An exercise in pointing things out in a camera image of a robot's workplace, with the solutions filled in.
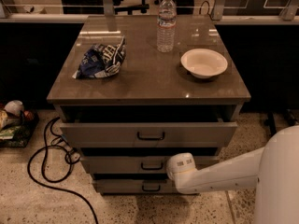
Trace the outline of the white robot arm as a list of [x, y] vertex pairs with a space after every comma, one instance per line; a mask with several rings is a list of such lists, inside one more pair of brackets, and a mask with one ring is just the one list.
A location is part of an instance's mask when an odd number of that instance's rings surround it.
[[178, 192], [255, 188], [254, 224], [299, 224], [299, 126], [285, 128], [264, 147], [197, 169], [193, 155], [171, 157], [168, 177]]

